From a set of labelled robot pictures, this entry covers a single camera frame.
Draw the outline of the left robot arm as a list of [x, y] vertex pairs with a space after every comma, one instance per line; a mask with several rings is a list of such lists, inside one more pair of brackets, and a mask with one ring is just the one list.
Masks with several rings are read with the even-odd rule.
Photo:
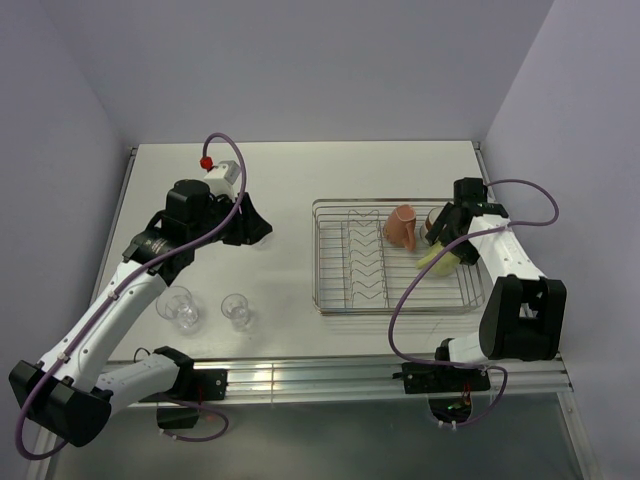
[[181, 180], [123, 253], [109, 286], [74, 328], [36, 363], [19, 361], [9, 382], [21, 407], [14, 440], [26, 459], [45, 459], [23, 443], [27, 420], [64, 445], [87, 445], [120, 410], [143, 399], [198, 409], [194, 361], [171, 347], [111, 373], [103, 368], [115, 347], [144, 312], [195, 259], [196, 249], [221, 241], [253, 245], [272, 232], [250, 196], [214, 195], [199, 180]]

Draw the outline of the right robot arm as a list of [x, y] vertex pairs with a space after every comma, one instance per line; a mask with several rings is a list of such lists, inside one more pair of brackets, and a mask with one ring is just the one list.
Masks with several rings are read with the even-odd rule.
[[433, 365], [435, 383], [452, 390], [468, 374], [466, 364], [489, 360], [553, 359], [559, 348], [567, 290], [547, 277], [525, 253], [505, 207], [489, 198], [480, 178], [454, 182], [453, 200], [425, 222], [428, 253], [416, 267], [445, 276], [460, 265], [482, 262], [492, 290], [478, 330], [443, 341]]

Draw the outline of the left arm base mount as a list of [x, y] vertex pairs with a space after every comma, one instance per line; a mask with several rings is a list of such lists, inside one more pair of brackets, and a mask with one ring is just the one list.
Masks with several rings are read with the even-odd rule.
[[221, 401], [226, 396], [227, 380], [226, 369], [194, 369], [186, 377], [178, 379], [169, 391], [147, 396], [141, 402], [164, 402], [166, 397], [197, 403]]

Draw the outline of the steel cup brown band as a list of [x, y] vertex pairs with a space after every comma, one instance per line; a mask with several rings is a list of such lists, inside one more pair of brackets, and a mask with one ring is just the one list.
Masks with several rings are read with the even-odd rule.
[[428, 246], [434, 244], [440, 235], [441, 228], [437, 226], [437, 220], [443, 211], [443, 207], [435, 207], [429, 211], [426, 219], [420, 227], [420, 239]]

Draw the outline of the orange floral mug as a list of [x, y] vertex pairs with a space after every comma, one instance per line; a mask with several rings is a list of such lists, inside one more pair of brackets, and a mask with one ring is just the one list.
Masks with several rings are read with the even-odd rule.
[[414, 208], [408, 204], [399, 205], [385, 222], [384, 237], [391, 245], [413, 252], [416, 248], [415, 226]]

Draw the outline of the green mug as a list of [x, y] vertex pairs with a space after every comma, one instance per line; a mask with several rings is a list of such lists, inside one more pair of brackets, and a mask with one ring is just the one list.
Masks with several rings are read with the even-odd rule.
[[[424, 269], [441, 251], [444, 246], [441, 242], [437, 242], [430, 246], [426, 255], [416, 262], [416, 268]], [[446, 252], [427, 272], [428, 275], [445, 277], [453, 274], [460, 265], [461, 260], [451, 252]]]

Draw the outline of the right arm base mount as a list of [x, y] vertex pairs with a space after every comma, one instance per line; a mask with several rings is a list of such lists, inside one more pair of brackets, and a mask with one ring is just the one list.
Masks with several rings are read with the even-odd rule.
[[489, 377], [484, 372], [451, 366], [405, 362], [392, 378], [401, 380], [404, 392], [409, 395], [473, 393], [491, 388]]

